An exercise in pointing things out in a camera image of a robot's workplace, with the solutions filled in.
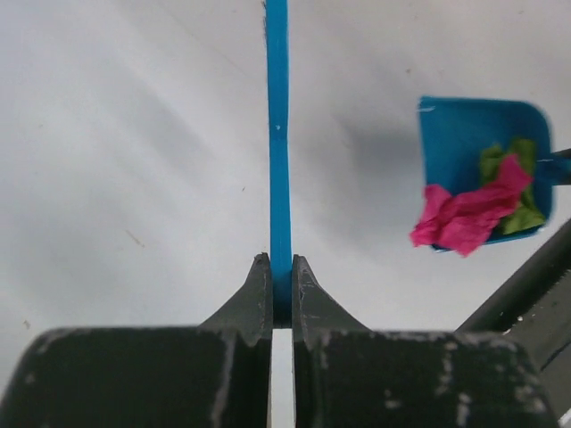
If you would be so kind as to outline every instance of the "dustpan handle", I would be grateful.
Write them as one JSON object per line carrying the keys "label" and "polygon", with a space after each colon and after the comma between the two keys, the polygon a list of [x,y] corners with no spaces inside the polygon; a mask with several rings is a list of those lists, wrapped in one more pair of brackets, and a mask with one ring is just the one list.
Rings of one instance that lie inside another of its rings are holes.
{"label": "dustpan handle", "polygon": [[549,175],[552,176],[554,185],[571,185],[571,149],[552,153],[549,167]]}

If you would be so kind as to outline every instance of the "green cloth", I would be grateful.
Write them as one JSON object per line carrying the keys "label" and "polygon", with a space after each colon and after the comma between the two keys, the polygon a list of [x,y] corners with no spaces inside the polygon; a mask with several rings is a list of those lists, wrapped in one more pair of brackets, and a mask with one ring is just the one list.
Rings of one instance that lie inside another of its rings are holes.
{"label": "green cloth", "polygon": [[[504,152],[498,144],[482,151],[480,155],[482,185],[495,180],[503,159],[514,153],[524,171],[533,177],[535,172],[535,142],[524,138],[514,138],[507,152]],[[545,217],[535,206],[532,185],[529,185],[521,193],[521,200],[516,211],[501,220],[498,231],[503,235],[510,235],[543,224],[545,224]]]}

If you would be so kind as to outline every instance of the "dustpan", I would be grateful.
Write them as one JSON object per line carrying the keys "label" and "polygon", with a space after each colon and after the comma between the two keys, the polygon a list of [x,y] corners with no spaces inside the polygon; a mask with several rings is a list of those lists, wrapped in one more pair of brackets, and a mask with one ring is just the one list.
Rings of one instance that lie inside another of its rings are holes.
{"label": "dustpan", "polygon": [[[481,186],[478,162],[482,150],[495,144],[507,150],[514,137],[535,141],[534,200],[546,223],[549,221],[553,186],[571,183],[571,151],[551,152],[549,125],[537,107],[520,101],[424,96],[418,105],[418,118],[426,184],[441,185],[453,195]],[[486,243],[525,238],[541,228],[511,235],[492,233]]]}

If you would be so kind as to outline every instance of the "white surface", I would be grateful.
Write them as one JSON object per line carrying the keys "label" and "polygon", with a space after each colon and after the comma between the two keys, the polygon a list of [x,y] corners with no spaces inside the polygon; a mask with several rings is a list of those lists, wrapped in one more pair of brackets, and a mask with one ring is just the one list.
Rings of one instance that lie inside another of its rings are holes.
{"label": "white surface", "polygon": [[[407,236],[420,95],[531,100],[571,142],[570,13],[291,0],[294,251],[366,325],[455,328],[568,217],[559,189],[543,234],[469,259]],[[259,0],[0,0],[0,385],[50,327],[200,323],[268,250],[262,16]]]}

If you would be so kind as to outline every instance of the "crumpled pink paper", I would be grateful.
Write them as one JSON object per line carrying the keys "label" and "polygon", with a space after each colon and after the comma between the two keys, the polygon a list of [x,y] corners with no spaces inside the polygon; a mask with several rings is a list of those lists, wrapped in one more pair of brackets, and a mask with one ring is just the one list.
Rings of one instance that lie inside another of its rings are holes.
{"label": "crumpled pink paper", "polygon": [[516,210],[521,193],[532,181],[512,154],[501,163],[496,180],[474,192],[452,196],[440,185],[427,185],[425,210],[410,240],[415,247],[436,244],[466,257]]}

